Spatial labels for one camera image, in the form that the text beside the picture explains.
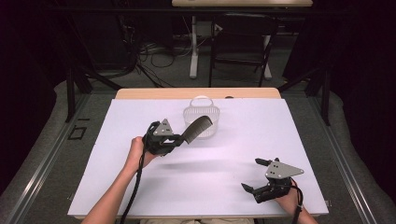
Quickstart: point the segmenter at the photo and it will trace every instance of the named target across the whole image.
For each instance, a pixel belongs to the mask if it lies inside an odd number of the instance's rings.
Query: gray floor
[[[273,79],[264,81],[264,87],[278,87],[284,83],[281,75],[292,41],[291,37],[276,39],[269,62]],[[154,57],[149,56],[142,64],[175,87],[206,87],[208,54],[209,47],[202,45],[196,79],[189,78],[190,54],[173,60],[159,53]],[[165,68],[153,66],[169,63],[172,64]],[[231,66],[218,67],[217,70],[218,76],[224,73],[240,75],[250,71]],[[148,78],[137,71],[112,80],[124,87],[153,87]],[[332,126],[327,127],[318,116],[318,98],[306,98],[302,93],[305,84],[301,83],[282,93],[282,97],[290,107],[325,200],[332,204],[329,215],[318,217],[319,223],[396,223],[394,203],[375,183],[350,143],[342,101],[335,94],[331,95]],[[80,222],[67,216],[71,203],[68,198],[78,187],[106,110],[115,95],[109,87],[96,80],[92,80],[92,85],[92,94],[78,94],[78,113],[69,124],[64,123],[67,113],[65,83],[55,88],[58,98],[52,115],[21,169],[0,198],[1,223]],[[214,87],[254,85],[240,80],[214,82]],[[83,139],[70,139],[73,135],[69,134],[74,127],[86,128]],[[290,223],[290,219],[265,219],[265,223]]]

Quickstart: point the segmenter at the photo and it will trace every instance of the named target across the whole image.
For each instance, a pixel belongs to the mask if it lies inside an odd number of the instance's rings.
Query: forearm
[[[122,169],[113,184],[92,208],[82,223],[114,223],[123,195],[135,172]]]
[[[298,221],[299,224],[318,224],[317,221],[311,216],[311,214],[306,211],[305,208],[303,208],[303,211],[300,213],[298,216]]]

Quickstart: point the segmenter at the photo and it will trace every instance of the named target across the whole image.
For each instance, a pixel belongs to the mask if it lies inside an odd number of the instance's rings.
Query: desk
[[[328,214],[291,114],[277,89],[184,88],[120,90],[108,109],[69,216],[84,218],[118,174],[131,138],[152,121],[167,118],[174,133],[185,129],[182,111],[197,94],[213,98],[220,109],[214,136],[183,144],[143,170],[128,218],[282,217],[276,202],[256,203],[241,183],[257,188],[268,181],[256,158],[304,169],[295,176],[313,215]],[[122,201],[122,215],[134,181]]]
[[[173,0],[174,7],[311,7],[312,0]],[[192,16],[192,55],[190,78],[197,77],[198,48],[196,34],[196,17]],[[271,71],[267,64],[264,71],[265,79],[271,79]]]

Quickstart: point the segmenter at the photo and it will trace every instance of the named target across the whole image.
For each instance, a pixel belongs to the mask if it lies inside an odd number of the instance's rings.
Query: chair
[[[225,13],[214,18],[209,87],[212,86],[215,63],[254,65],[254,72],[260,67],[260,87],[277,26],[276,19],[260,14]]]

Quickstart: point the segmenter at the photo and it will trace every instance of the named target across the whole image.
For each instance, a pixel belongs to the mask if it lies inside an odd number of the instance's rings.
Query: black curtain
[[[20,169],[55,105],[64,68],[35,1],[3,1],[0,13],[2,116],[0,193]]]
[[[352,144],[394,202],[395,6],[374,0],[315,1],[316,8],[347,8],[355,15],[307,20],[284,72],[285,78],[293,79],[329,60],[331,90],[343,100]],[[339,36],[345,42],[335,40]]]

